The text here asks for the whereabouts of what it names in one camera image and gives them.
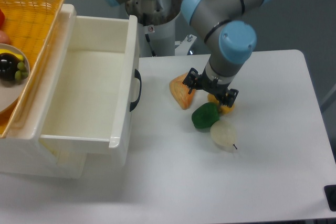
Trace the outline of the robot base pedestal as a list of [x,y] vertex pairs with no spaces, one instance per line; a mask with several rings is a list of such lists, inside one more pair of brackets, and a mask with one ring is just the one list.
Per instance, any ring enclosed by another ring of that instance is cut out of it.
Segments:
[[175,22],[180,15],[182,0],[129,0],[128,15],[138,19],[141,57],[175,55]]

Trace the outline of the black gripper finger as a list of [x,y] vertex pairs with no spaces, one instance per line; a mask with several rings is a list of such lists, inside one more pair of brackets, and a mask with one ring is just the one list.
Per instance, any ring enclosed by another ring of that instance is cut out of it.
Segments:
[[225,92],[216,95],[216,99],[219,101],[220,105],[227,106],[232,108],[235,100],[239,94],[239,91],[236,89],[226,89]]
[[188,87],[188,94],[197,89],[198,71],[191,68],[183,80],[183,84]]

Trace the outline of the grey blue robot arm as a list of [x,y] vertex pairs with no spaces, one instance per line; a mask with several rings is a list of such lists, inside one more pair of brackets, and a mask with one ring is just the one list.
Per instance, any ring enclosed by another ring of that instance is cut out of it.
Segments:
[[251,56],[257,43],[254,29],[239,20],[247,11],[270,0],[106,0],[110,6],[125,5],[137,17],[144,36],[182,14],[210,49],[211,56],[202,73],[191,69],[183,83],[190,90],[204,90],[221,105],[232,107],[238,91],[229,85]]

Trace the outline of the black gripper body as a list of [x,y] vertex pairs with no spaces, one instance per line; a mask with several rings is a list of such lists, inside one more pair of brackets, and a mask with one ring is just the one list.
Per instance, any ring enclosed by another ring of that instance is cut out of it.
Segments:
[[224,96],[233,79],[233,76],[220,76],[210,66],[206,66],[201,76],[202,89],[213,95]]

